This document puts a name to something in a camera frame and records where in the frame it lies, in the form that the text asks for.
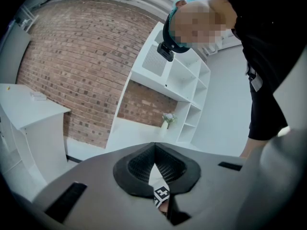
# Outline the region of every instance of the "black rubber seal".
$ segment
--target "black rubber seal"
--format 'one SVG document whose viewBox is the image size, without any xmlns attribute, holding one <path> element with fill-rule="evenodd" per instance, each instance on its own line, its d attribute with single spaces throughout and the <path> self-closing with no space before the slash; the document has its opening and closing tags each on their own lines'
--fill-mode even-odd
<svg viewBox="0 0 307 230">
<path fill-rule="evenodd" d="M 148 182 L 154 164 L 173 196 L 190 191 L 201 177 L 201 168 L 194 160 L 160 143 L 149 143 L 120 159 L 114 165 L 113 175 L 126 193 L 153 198 L 154 191 Z"/>
</svg>

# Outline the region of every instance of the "air vent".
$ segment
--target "air vent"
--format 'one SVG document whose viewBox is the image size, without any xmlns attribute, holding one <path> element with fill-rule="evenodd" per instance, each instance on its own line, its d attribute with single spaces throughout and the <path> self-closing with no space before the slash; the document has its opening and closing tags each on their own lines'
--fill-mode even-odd
<svg viewBox="0 0 307 230">
<path fill-rule="evenodd" d="M 157 52 L 157 48 L 154 45 L 150 47 L 142 67 L 161 77 L 166 65 L 166 59 Z"/>
</svg>

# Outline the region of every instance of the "brick wall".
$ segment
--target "brick wall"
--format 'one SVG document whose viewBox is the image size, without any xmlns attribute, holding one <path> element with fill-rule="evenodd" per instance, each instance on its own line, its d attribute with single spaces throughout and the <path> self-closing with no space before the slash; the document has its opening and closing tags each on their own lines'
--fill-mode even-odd
<svg viewBox="0 0 307 230">
<path fill-rule="evenodd" d="M 160 127 L 163 113 L 173 113 L 177 101 L 134 81 L 129 81 L 118 117 Z"/>
<path fill-rule="evenodd" d="M 65 0 L 34 14 L 39 18 L 17 83 L 71 109 L 64 115 L 64 135 L 104 148 L 127 76 L 157 19 L 109 0 Z M 139 121 L 159 126 L 161 113 L 142 114 L 158 102 L 141 101 Z M 131 113 L 137 104 L 126 104 L 121 115 L 137 117 Z"/>
</svg>

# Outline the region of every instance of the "flower vase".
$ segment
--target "flower vase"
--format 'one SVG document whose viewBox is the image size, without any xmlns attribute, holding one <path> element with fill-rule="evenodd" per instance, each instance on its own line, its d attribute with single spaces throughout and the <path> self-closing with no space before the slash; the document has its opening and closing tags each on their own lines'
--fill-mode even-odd
<svg viewBox="0 0 307 230">
<path fill-rule="evenodd" d="M 167 131 L 167 127 L 168 127 L 168 123 L 167 123 L 166 121 L 164 121 L 164 122 L 162 123 L 161 129 L 160 129 L 160 132 L 159 132 L 159 135 L 160 135 L 161 137 L 164 137 L 164 136 L 165 136 L 166 131 Z"/>
</svg>

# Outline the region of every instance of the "white shelving unit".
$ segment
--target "white shelving unit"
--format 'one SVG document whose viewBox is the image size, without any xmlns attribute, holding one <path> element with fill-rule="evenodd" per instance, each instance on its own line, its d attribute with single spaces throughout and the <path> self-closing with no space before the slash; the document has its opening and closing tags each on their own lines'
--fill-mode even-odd
<svg viewBox="0 0 307 230">
<path fill-rule="evenodd" d="M 210 69 L 193 49 L 174 53 L 174 60 L 166 61 L 156 50 L 163 41 L 162 31 L 163 24 L 158 23 L 140 50 L 130 79 L 178 101 L 174 112 L 177 121 L 170 125 L 165 141 L 187 144 L 194 136 L 205 104 Z"/>
</svg>

